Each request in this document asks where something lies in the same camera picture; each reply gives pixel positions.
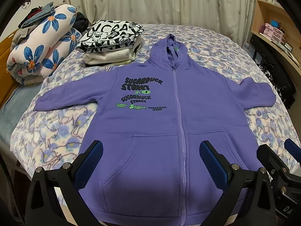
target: blue gripper pad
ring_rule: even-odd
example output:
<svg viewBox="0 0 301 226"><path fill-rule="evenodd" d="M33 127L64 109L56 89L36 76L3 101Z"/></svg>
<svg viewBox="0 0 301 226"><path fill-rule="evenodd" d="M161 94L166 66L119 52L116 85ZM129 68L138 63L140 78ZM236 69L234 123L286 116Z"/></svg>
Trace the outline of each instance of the blue gripper pad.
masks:
<svg viewBox="0 0 301 226"><path fill-rule="evenodd" d="M82 189L86 186L102 155L103 145L100 141L97 141L97 144L89 152L86 159L82 162L81 166L75 173L73 186L76 190Z"/></svg>
<svg viewBox="0 0 301 226"><path fill-rule="evenodd" d="M216 156L213 154L213 152L207 146L205 141L201 142L201 144L200 144L200 157L202 158L202 160L203 160L208 172L210 173L210 176L213 179L216 187L218 189L222 189L223 191L227 190L228 181L229 181L228 174L224 170L222 165L219 163Z"/></svg>
<svg viewBox="0 0 301 226"><path fill-rule="evenodd" d="M285 140L284 148L295 158L297 162L301 162L301 149L291 139Z"/></svg>

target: black and white shirt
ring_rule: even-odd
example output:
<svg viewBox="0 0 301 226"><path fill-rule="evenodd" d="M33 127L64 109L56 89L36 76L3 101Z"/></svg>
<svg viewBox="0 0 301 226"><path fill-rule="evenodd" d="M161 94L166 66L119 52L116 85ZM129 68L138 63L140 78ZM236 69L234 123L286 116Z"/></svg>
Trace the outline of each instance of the black and white shirt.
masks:
<svg viewBox="0 0 301 226"><path fill-rule="evenodd" d="M85 53L132 48L144 31L141 24L119 20L99 20L82 37L75 49Z"/></svg>

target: wooden headboard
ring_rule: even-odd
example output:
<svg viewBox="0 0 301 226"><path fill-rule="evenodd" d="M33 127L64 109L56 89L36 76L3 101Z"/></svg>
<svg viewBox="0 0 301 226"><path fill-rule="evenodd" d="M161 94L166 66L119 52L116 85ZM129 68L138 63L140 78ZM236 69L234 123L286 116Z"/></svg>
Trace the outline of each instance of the wooden headboard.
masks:
<svg viewBox="0 0 301 226"><path fill-rule="evenodd" d="M0 108L10 97L12 91L19 85L10 73L6 72L6 62L10 54L11 41L15 32L0 42Z"/></svg>

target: bedspread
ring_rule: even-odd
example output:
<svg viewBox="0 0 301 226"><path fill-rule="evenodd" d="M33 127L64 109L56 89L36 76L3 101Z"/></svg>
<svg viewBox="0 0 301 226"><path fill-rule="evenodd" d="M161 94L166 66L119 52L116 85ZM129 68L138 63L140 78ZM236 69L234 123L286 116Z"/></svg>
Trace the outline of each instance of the bedspread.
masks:
<svg viewBox="0 0 301 226"><path fill-rule="evenodd" d="M137 52L136 62L147 60L152 45L172 33L178 41L186 44L188 54L200 65L238 83L246 77L252 77L256 82L271 85L249 55L228 37L192 26L144 25L144 28L144 42ZM44 80L40 92L11 136L11 151L30 176L39 166L49 170L59 168L64 162L72 163L97 109L96 103L89 103L48 112L33 112L37 98L65 82L114 67L117 66L85 68L82 53L74 50L53 75ZM279 95L274 92L277 96L274 106L248 109L245 114L258 144L268 144L293 172L298 163L284 149L284 141L291 138L299 146L300 141Z"/></svg>

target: bookshelf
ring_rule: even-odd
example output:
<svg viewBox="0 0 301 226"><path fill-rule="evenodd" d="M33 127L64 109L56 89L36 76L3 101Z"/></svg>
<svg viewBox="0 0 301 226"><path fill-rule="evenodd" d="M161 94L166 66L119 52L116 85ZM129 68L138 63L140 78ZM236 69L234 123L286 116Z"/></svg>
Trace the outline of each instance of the bookshelf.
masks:
<svg viewBox="0 0 301 226"><path fill-rule="evenodd" d="M282 49L259 34L260 26L265 23L271 23L272 19L282 23L282 28L287 36L287 43L293 47L292 54L299 61L299 65L301 65L301 34L296 28L294 22L291 20L290 16L281 6L277 4L269 3L264 0L256 0L251 32L273 47L277 54L277 58L285 67L295 86L301 90L300 66L291 60L291 58L288 57L287 54L282 51Z"/></svg>

